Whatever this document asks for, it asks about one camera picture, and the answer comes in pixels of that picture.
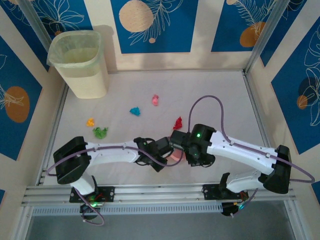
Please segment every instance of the white table surface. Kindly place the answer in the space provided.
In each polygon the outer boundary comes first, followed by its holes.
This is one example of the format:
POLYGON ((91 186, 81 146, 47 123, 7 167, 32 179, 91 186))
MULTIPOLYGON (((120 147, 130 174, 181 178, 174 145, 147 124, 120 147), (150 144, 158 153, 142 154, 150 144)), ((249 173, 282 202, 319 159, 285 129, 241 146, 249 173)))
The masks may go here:
MULTIPOLYGON (((179 116, 183 122, 181 131, 186 132, 190 108, 204 95, 215 95, 223 102, 227 135, 263 146, 240 71, 135 71, 109 76, 109 90, 103 98, 78 99, 68 91, 53 152, 76 136, 94 143, 121 143, 137 137, 157 140, 171 135, 179 116), (154 94, 159 95, 159 106, 151 103, 154 94), (134 107, 140 108, 140 116, 129 112, 134 107), (105 139, 95 138, 93 128, 86 126, 89 118, 94 118, 95 127, 109 128, 105 139)), ((191 129, 194 124, 202 123, 221 130, 220 117, 219 104, 212 98, 203 99, 193 111, 191 129)), ((51 156, 49 166, 53 163, 51 156)), ((219 182, 223 173, 239 174, 250 169, 242 163, 216 157, 209 168, 190 167, 183 161, 157 173, 150 166, 123 162, 93 166, 88 171, 98 184, 147 185, 219 182)), ((57 185, 57 179, 47 176, 44 185, 57 185)))

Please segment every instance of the green toy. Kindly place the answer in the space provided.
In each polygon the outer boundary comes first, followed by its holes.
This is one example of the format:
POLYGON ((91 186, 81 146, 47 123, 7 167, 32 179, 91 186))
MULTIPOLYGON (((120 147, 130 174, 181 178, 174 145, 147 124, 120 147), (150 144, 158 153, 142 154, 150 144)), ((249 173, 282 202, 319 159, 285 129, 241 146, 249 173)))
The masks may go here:
POLYGON ((97 139, 104 139, 107 136, 108 127, 105 127, 104 129, 96 127, 92 131, 97 139))

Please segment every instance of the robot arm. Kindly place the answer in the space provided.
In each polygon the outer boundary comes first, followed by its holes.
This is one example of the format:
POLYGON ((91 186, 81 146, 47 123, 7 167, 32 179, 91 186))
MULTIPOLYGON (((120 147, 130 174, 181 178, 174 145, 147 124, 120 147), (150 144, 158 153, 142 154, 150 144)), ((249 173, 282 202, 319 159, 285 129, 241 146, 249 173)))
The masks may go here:
POLYGON ((185 152, 186 160, 191 167, 210 166, 215 162, 216 156, 221 156, 255 169, 245 174, 232 176, 228 184, 229 173, 225 173, 219 185, 219 199, 256 188, 265 188, 279 194, 288 192, 291 167, 270 158, 273 155, 290 161, 290 152, 287 147, 280 146, 274 149, 256 146, 234 138, 230 140, 231 143, 227 142, 221 132, 203 124, 196 124, 192 132, 188 133, 175 130, 170 139, 164 137, 157 141, 138 137, 124 143, 97 144, 86 143, 83 137, 75 137, 54 153, 55 163, 81 150, 92 149, 92 151, 77 155, 56 166, 57 181, 59 184, 70 184, 82 195, 88 195, 93 193, 97 187, 93 177, 86 172, 89 167, 116 162, 144 163, 151 165, 159 172, 164 167, 137 150, 148 153, 165 165, 167 160, 163 156, 173 149, 180 149, 185 152), (263 151, 266 155, 244 149, 233 143, 263 151))

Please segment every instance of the small plastic figure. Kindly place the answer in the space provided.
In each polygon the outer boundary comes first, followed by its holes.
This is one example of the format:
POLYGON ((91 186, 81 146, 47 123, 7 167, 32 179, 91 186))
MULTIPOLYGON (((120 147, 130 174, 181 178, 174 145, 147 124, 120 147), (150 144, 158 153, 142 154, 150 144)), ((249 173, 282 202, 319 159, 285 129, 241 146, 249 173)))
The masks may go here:
POLYGON ((140 116, 140 109, 138 107, 131 108, 130 113, 136 116, 140 116))
POLYGON ((95 120, 93 117, 89 118, 89 120, 86 122, 87 127, 93 127, 95 125, 95 120))
POLYGON ((178 130, 182 128, 182 118, 179 117, 176 121, 175 121, 175 125, 173 126, 173 130, 178 130))
POLYGON ((107 136, 108 127, 101 129, 100 127, 96 127, 93 130, 93 134, 97 139, 104 139, 107 136))
POLYGON ((153 95, 153 97, 152 97, 152 104, 153 104, 154 106, 158 106, 158 104, 159 104, 159 96, 158 96, 157 94, 153 95))

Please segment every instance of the plastic trash bin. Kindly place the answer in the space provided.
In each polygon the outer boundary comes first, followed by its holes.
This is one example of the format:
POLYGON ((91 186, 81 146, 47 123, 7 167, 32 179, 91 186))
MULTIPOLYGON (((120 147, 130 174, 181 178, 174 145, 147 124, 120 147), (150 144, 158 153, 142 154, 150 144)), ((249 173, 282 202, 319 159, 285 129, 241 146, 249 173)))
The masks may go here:
POLYGON ((106 95, 109 76, 100 33, 80 30, 59 34, 50 45, 47 64, 57 69, 78 98, 106 95))

